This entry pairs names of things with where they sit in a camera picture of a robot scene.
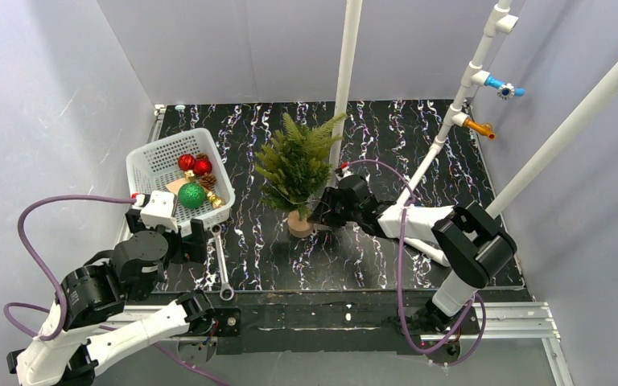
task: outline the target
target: blue valve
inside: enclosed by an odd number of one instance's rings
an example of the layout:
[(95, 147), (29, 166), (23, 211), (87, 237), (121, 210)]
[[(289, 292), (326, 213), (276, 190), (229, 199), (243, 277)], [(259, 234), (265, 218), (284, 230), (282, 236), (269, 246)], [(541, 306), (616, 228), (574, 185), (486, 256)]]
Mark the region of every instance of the blue valve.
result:
[(501, 99), (509, 99), (515, 96), (522, 97), (525, 95), (525, 90), (523, 88), (515, 88), (510, 83), (505, 83), (493, 76), (487, 76), (487, 80), (484, 81), (485, 86), (494, 87), (499, 90), (497, 95)]

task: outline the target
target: black marble tabletop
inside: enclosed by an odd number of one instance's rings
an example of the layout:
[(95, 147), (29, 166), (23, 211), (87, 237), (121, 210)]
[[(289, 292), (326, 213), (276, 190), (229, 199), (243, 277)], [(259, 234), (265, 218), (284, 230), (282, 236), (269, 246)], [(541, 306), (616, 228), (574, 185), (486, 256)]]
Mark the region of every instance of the black marble tabletop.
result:
[[(449, 101), (353, 101), (344, 125), (342, 161), (374, 158), (412, 175), (437, 134)], [(235, 290), (381, 290), (396, 288), (397, 241), (368, 236), (356, 225), (315, 232), (297, 239), (287, 231), (286, 216), (260, 203), (264, 178), (253, 170), (254, 153), (282, 127), (282, 113), (308, 125), (333, 114), (334, 103), (260, 103), (167, 107), (160, 137), (184, 130), (209, 129), (231, 183), (236, 203), (224, 223), (229, 280)], [(352, 171), (370, 181), (378, 199), (396, 199), (402, 189), (388, 170), (358, 166)], [(443, 206), (493, 199), (474, 137), (455, 127), (447, 145), (416, 190), (418, 205)], [(406, 248), (405, 288), (434, 289), (449, 269)], [(213, 245), (204, 265), (172, 265), (160, 291), (218, 290)], [(522, 287), (515, 261), (491, 285)]]

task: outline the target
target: basket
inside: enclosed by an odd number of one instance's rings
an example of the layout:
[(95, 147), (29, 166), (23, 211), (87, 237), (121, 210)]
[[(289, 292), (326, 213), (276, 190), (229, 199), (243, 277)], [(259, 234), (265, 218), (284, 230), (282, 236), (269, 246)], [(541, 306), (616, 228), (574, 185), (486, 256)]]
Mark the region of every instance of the basket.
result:
[(202, 220), (205, 228), (228, 220), (231, 206), (236, 200), (229, 175), (214, 145), (212, 135), (207, 129), (188, 130), (148, 143), (126, 156), (129, 191), (150, 194), (152, 191), (168, 191), (168, 183), (183, 177), (183, 171), (177, 165), (181, 155), (198, 153), (205, 153), (209, 156), (212, 174), (216, 177), (216, 184), (212, 191), (226, 204), (218, 209), (212, 208), (209, 201), (205, 201), (197, 209), (186, 209), (178, 204), (176, 221), (181, 226), (182, 236), (192, 233), (191, 219)]

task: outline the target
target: metal wrench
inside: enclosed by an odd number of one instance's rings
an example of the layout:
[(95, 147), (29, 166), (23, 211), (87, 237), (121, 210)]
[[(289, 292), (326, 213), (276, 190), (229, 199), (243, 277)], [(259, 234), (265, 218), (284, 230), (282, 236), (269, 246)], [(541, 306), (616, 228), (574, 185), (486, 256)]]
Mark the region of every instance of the metal wrench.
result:
[(219, 278), (221, 281), (219, 297), (221, 300), (229, 301), (233, 299), (236, 293), (229, 284), (229, 271), (226, 269), (226, 260), (224, 259), (224, 245), (221, 243), (221, 226), (214, 225), (211, 231), (214, 236), (214, 245), (216, 247), (216, 259), (219, 261)]

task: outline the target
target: wooden tree base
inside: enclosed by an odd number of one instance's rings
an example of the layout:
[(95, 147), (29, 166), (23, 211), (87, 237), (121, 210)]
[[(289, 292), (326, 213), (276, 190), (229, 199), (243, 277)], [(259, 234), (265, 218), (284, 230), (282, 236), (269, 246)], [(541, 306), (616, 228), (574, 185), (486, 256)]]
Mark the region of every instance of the wooden tree base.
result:
[(288, 215), (288, 229), (290, 229), (290, 234), (292, 236), (304, 238), (314, 232), (314, 224), (306, 220), (300, 220), (299, 213), (297, 211), (292, 211)]

